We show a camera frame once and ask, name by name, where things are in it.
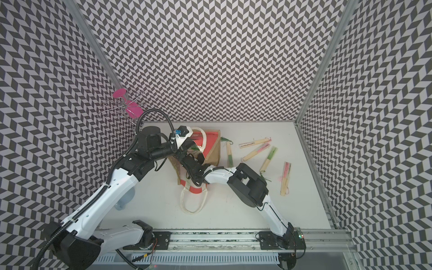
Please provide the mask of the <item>burlap red tote bag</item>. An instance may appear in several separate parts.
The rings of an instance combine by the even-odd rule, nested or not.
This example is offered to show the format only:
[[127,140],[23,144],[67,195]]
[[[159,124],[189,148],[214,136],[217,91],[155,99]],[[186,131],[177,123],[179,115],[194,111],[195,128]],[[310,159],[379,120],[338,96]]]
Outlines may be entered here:
[[[186,146],[186,156],[193,158],[199,165],[207,167],[208,165],[218,166],[221,154],[221,132],[218,129],[201,129],[199,127],[192,128],[191,143]],[[186,169],[175,158],[169,158],[177,175],[177,184],[182,187],[180,193],[180,207],[187,214],[199,213],[205,205],[208,189],[206,183],[198,183],[193,181],[191,173],[197,175],[198,167],[192,165]],[[201,201],[199,207],[194,211],[190,211],[185,206],[186,195],[200,195]]]

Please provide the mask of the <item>pink tassel folding fan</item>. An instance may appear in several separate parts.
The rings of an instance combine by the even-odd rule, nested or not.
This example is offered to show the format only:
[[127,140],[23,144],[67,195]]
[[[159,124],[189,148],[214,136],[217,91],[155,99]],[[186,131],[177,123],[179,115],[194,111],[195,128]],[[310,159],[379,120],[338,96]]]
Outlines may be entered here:
[[255,141],[241,143],[241,144],[239,144],[239,148],[243,149],[246,147],[261,145],[261,144],[265,144],[265,143],[270,142],[270,141],[272,141],[271,137],[266,137],[266,138],[255,140]]

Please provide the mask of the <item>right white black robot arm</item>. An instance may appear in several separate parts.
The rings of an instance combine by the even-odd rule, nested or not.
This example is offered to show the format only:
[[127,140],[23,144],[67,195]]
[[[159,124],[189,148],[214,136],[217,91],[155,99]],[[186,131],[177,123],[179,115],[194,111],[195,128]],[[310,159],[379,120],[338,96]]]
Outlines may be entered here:
[[251,167],[245,163],[232,168],[217,167],[201,163],[191,154],[177,156],[176,159],[196,186],[227,185],[245,205],[259,211],[280,249],[306,250],[303,234],[279,213],[270,197],[266,180]]

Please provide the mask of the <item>green folding fan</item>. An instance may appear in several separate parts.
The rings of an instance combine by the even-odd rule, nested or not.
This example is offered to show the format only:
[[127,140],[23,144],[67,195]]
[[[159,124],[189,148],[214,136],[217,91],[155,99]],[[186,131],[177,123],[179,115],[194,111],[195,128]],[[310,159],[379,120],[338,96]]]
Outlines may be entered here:
[[234,161],[232,157],[232,145],[234,144],[230,139],[221,137],[220,140],[226,144],[226,153],[227,153],[227,166],[232,168],[234,166]]
[[275,156],[275,154],[277,153],[277,151],[278,151],[277,147],[273,146],[271,148],[270,152],[268,153],[266,159],[264,160],[264,163],[262,164],[262,166],[261,166],[261,168],[259,170],[259,173],[260,173],[261,177],[263,177],[266,181],[268,181],[268,179],[265,178],[265,176],[263,174],[266,172],[268,166],[270,165],[271,160],[273,159],[273,157]]

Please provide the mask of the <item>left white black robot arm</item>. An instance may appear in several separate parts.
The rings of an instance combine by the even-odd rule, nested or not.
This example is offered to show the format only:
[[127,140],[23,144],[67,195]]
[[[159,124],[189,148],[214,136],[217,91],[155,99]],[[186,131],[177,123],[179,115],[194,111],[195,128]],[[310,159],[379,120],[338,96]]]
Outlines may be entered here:
[[47,241],[31,268],[39,269],[48,250],[71,270],[85,270],[99,256],[111,251],[130,245],[150,246],[153,229],[141,220],[107,231],[97,227],[108,212],[154,169],[156,161],[173,156],[190,169],[193,176],[199,174],[200,163],[187,153],[194,144],[192,136],[198,131],[200,128],[180,126],[172,129],[163,142],[165,136],[158,127],[138,130],[131,146],[111,167],[102,186],[62,222],[51,222],[45,227],[43,234]]

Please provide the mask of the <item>pink blue folding fan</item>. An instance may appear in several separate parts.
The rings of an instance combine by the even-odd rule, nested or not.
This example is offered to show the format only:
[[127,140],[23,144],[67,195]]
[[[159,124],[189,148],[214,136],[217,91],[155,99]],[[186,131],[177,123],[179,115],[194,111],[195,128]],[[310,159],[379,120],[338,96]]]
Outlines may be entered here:
[[289,179],[290,179],[291,163],[285,162],[283,167],[280,195],[285,196],[289,193]]

